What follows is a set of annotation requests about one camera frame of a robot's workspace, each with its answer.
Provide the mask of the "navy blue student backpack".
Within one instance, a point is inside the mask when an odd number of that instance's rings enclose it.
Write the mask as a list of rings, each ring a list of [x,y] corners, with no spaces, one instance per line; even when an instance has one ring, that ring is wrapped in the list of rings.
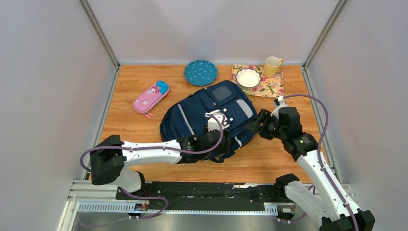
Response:
[[[203,160],[223,163],[236,150],[247,145],[254,134],[246,125],[257,117],[253,103],[240,87],[228,80],[200,89],[168,109],[160,124],[162,141],[181,139],[189,136],[202,138],[207,132],[205,113],[219,111],[227,117],[228,128],[224,136],[229,139],[229,147],[222,153],[215,149],[210,155],[202,155]]]

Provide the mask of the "pink cartoon pencil case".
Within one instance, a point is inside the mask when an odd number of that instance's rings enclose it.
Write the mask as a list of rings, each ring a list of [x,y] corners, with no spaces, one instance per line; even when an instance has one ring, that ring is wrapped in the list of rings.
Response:
[[[153,117],[151,110],[170,92],[170,86],[164,81],[157,81],[143,92],[134,102],[133,109],[145,115]]]

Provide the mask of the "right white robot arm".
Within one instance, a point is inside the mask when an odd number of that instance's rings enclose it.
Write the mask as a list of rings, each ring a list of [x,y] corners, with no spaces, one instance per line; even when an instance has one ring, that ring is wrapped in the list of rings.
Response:
[[[314,195],[294,174],[276,178],[275,197],[289,199],[300,206],[321,231],[371,231],[375,217],[361,210],[336,179],[316,139],[303,132],[300,115],[294,107],[281,107],[273,112],[262,109],[253,122],[254,133],[271,140],[279,139],[286,152],[312,180]]]

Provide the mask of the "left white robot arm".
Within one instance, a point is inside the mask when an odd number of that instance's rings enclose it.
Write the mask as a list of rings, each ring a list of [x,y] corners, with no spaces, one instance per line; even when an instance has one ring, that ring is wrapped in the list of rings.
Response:
[[[134,199],[140,200],[147,193],[144,177],[130,170],[131,166],[168,163],[192,164],[216,159],[229,152],[229,131],[208,131],[204,135],[192,135],[160,143],[133,143],[111,135],[89,154],[91,183],[116,185],[125,189]]]

